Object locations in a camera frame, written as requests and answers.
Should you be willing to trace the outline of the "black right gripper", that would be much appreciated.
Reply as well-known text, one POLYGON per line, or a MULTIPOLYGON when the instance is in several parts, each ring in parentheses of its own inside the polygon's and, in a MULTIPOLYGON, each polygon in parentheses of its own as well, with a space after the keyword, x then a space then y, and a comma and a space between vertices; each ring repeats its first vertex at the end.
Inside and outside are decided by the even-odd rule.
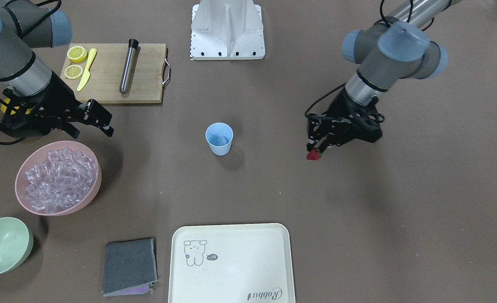
POLYGON ((95 99, 89 99, 87 105, 79 102, 54 72, 49 83, 34 96, 18 96, 8 88, 3 94, 20 107, 16 114, 10 115, 8 110, 2 118, 1 132, 12 138, 46 136, 52 129, 77 138, 80 131, 73 122, 96 127, 108 137, 114 134, 110 126, 112 114, 95 99))

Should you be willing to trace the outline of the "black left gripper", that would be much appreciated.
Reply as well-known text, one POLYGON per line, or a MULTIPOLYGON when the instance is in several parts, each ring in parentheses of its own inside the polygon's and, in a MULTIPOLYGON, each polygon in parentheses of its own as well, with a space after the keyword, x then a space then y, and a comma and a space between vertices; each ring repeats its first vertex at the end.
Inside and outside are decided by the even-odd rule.
POLYGON ((307 151, 323 154, 331 146, 342 146, 354 139, 374 143, 382 137, 383 115, 376 109, 378 97, 362 106, 340 90, 323 114, 307 113, 307 151))

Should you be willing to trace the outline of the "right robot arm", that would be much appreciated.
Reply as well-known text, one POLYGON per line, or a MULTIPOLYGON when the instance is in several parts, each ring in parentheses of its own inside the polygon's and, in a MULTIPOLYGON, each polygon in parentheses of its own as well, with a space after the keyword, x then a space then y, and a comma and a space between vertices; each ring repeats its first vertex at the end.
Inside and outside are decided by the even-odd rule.
POLYGON ((112 114, 96 100, 83 103, 73 90, 37 54, 35 48, 68 45, 72 25, 60 11, 46 8, 48 0, 0 0, 0 103, 5 106, 0 132, 13 138, 46 136, 53 129, 78 138, 75 122, 99 128, 112 136, 112 114))

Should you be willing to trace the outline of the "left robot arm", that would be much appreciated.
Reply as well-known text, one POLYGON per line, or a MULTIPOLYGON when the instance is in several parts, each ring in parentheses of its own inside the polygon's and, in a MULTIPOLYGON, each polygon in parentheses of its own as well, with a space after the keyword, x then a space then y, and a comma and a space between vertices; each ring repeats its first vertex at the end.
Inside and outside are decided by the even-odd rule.
POLYGON ((305 111, 307 159, 318 160, 331 146, 352 140, 374 143, 382 137, 385 117, 377 102, 400 79, 427 79, 448 63, 447 50, 425 33, 435 16, 456 0, 408 0, 369 29, 345 36, 342 56, 358 65, 353 76, 331 90, 336 96, 322 114, 305 111))

